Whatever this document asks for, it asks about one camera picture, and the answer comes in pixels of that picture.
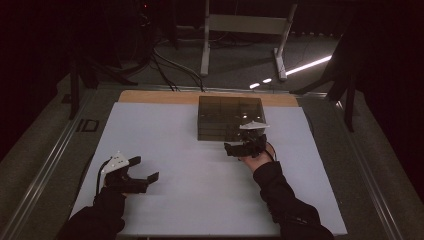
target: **hand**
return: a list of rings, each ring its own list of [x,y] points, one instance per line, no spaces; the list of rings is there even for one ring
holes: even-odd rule
[[[271,154],[271,156],[275,156],[275,151],[271,144],[266,144],[266,150]],[[259,156],[255,158],[252,158],[252,156],[248,156],[240,157],[239,160],[243,161],[250,168],[252,173],[255,172],[255,170],[263,164],[273,161],[273,159],[271,159],[271,157],[265,151],[263,151],[261,154],[259,154]]]

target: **metal leg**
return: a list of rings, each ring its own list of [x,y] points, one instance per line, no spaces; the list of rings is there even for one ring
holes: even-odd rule
[[[286,18],[286,25],[284,27],[284,31],[281,34],[280,46],[278,47],[278,49],[274,48],[274,57],[275,57],[275,63],[277,65],[278,79],[280,79],[281,81],[287,80],[286,69],[283,63],[283,49],[284,49],[284,45],[287,42],[287,37],[289,36],[289,33],[290,33],[290,28],[293,23],[293,17],[294,17],[294,13],[296,12],[296,8],[297,8],[297,4],[291,5],[289,15]]]
[[[203,55],[202,55],[202,65],[200,68],[200,75],[207,76],[209,70],[209,0],[206,0],[206,9],[205,9],[205,39],[203,42]]]

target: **transparent box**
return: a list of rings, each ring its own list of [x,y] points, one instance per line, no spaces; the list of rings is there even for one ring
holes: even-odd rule
[[[260,98],[200,96],[197,139],[238,142],[240,125],[266,123]]]

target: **black sleeve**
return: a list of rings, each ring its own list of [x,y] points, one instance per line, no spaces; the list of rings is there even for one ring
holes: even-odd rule
[[[125,225],[125,196],[108,188],[102,188],[92,207],[77,212],[62,227],[59,240],[115,239]]]
[[[321,225],[316,208],[295,197],[279,162],[260,166],[253,178],[261,188],[261,198],[267,203],[273,221],[280,225],[282,239],[334,239]]]

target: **metal frame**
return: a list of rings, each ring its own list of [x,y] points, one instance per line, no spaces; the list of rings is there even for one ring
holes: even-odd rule
[[[201,76],[207,76],[209,72],[209,31],[225,32],[250,32],[263,34],[279,34],[281,42],[274,49],[274,58],[277,66],[278,77],[281,81],[287,80],[286,69],[283,63],[283,49],[286,44],[290,28],[293,23],[297,4],[292,4],[287,18],[268,18],[252,16],[217,15],[209,13],[209,0],[205,4],[205,38],[203,45]]]

